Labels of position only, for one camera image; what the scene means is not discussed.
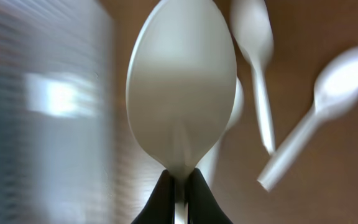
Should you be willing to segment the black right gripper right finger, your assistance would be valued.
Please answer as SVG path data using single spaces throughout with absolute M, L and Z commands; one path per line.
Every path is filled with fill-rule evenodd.
M 186 181 L 188 223 L 232 224 L 222 211 L 208 187 L 201 171 L 195 168 Z

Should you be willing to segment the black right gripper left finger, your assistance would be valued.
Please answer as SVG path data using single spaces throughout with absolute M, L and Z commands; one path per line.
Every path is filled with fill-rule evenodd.
M 164 170 L 147 203 L 131 224 L 174 224 L 175 180 Z

